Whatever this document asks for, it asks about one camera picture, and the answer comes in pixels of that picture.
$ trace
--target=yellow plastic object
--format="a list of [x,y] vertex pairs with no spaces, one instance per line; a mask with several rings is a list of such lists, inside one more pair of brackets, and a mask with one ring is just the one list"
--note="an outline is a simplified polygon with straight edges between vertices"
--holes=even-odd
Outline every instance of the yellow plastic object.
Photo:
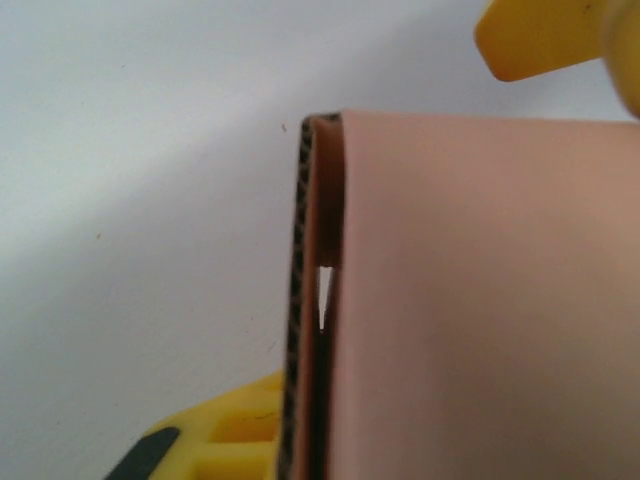
[[618,95],[640,118],[640,0],[609,1],[604,58]]
[[281,373],[265,377],[153,427],[180,434],[151,480],[272,480],[280,429]]
[[515,81],[601,56],[608,0],[492,0],[475,41],[496,78]]

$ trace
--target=yellow clamp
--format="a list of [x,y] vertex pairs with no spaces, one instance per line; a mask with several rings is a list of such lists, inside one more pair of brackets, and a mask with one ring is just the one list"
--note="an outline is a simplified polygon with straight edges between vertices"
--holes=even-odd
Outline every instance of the yellow clamp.
[[507,82],[603,57],[622,102],[640,118],[640,0],[491,0],[475,40]]

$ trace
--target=folded cardboard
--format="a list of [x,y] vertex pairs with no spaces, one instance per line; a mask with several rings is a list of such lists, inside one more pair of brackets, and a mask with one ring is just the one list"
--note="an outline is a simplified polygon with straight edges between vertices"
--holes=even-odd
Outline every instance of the folded cardboard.
[[278,478],[640,478],[639,210],[639,125],[305,120]]

